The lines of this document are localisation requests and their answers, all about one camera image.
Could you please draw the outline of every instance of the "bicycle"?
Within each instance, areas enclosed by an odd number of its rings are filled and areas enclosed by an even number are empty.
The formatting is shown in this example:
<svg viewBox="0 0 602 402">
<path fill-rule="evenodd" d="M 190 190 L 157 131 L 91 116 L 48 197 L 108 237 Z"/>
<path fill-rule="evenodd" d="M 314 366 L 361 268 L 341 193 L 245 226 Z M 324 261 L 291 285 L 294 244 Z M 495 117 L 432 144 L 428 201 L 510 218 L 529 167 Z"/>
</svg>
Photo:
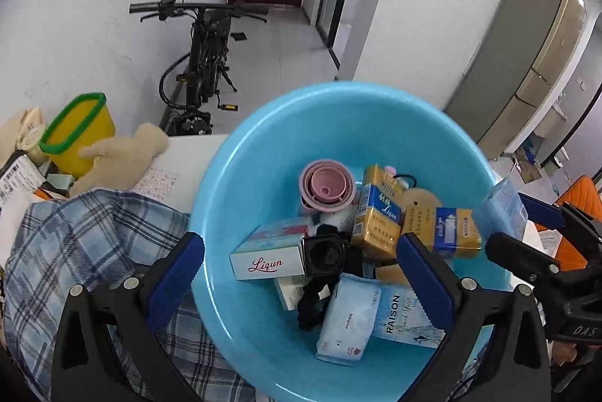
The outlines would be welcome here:
<svg viewBox="0 0 602 402">
<path fill-rule="evenodd" d="M 217 88 L 220 78 L 223 77 L 234 92 L 238 91 L 228 76 L 230 68 L 226 65 L 232 18 L 248 16 L 267 23 L 267 19 L 258 16 L 267 15 L 267 7 L 240 3 L 176 3 L 176 0 L 161 0 L 158 3 L 131 4 L 129 12 L 152 13 L 140 18 L 140 22 L 149 18 L 166 21 L 167 18 L 180 16 L 190 16 L 194 20 L 190 31 L 190 52 L 175 61 L 163 73 L 159 82 L 159 96 L 168 107 L 160 127 L 167 135 L 211 134 L 211 114 L 200 110 L 201 105 L 209 102 L 210 97 L 217 96 L 217 107 L 220 110 L 238 111 L 237 105 L 222 104 Z M 165 94 L 165 79 L 186 59 L 189 62 L 184 72 L 176 77 L 176 90 L 170 99 Z M 183 85 L 186 104 L 181 105 L 173 100 L 180 95 Z"/>
</svg>

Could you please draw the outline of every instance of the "bicycle pedal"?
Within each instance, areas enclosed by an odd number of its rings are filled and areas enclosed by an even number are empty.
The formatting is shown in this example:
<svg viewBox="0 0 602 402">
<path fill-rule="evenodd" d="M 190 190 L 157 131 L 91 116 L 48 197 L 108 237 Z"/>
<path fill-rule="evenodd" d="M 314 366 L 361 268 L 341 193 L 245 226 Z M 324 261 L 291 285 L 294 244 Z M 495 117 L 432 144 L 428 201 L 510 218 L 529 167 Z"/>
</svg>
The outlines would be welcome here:
<svg viewBox="0 0 602 402">
<path fill-rule="evenodd" d="M 238 105 L 219 105 L 218 108 L 224 111 L 239 111 Z"/>
</svg>

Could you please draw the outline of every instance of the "orange quilted cushion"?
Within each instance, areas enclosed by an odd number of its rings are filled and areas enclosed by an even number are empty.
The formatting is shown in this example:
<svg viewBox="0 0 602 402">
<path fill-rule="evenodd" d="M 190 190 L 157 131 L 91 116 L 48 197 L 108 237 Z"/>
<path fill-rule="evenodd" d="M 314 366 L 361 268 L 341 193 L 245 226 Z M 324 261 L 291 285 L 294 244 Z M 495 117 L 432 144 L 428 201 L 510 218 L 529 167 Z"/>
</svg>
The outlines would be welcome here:
<svg viewBox="0 0 602 402">
<path fill-rule="evenodd" d="M 581 176 L 566 193 L 556 200 L 556 203 L 559 205 L 570 203 L 589 213 L 595 219 L 602 221 L 602 200 L 600 200 L 594 182 L 589 176 Z M 537 230 L 542 231 L 546 228 L 537 225 Z M 561 262 L 563 271 L 580 270 L 587 264 L 583 256 L 565 238 L 562 238 L 558 246 L 556 259 Z"/>
</svg>

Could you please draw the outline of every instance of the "yellow trash bin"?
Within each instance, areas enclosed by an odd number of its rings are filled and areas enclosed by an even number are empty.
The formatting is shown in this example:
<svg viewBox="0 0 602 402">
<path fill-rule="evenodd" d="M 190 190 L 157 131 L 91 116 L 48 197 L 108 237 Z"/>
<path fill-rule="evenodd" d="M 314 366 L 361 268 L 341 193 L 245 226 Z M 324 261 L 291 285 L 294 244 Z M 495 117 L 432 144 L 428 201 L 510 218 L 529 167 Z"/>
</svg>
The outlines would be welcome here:
<svg viewBox="0 0 602 402">
<path fill-rule="evenodd" d="M 94 164 L 91 159 L 82 159 L 79 150 L 114 135 L 115 125 L 106 107 L 106 96 L 81 94 L 46 129 L 40 149 L 62 172 L 79 178 Z"/>
</svg>

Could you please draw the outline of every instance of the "plastic tub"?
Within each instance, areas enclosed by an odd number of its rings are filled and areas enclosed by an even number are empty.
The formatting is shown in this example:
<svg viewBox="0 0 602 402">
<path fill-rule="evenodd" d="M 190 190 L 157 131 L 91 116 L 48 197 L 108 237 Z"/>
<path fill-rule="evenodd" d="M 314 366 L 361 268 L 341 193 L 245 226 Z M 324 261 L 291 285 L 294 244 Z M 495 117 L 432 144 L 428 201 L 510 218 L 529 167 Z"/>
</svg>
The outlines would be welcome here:
<svg viewBox="0 0 602 402">
<path fill-rule="evenodd" d="M 258 225 L 297 214 L 299 174 L 319 158 L 359 177 L 368 164 L 393 166 L 448 207 L 474 208 L 495 180 L 478 147 L 439 110 L 360 82 L 320 84 L 270 102 L 228 137 L 207 169 L 190 221 L 206 246 L 192 291 L 222 355 L 278 402 L 395 402 L 434 350 L 371 338 L 353 367 L 318 361 L 319 330 L 299 330 L 272 280 L 234 279 L 228 255 Z M 453 268 L 483 287 L 508 288 L 508 273 L 483 251 Z M 488 335 L 484 329 L 475 350 Z"/>
<path fill-rule="evenodd" d="M 103 93 L 81 94 L 54 119 L 40 141 L 40 149 L 62 172 L 75 178 L 92 168 L 92 159 L 83 159 L 79 150 L 113 137 L 115 125 Z"/>
</svg>

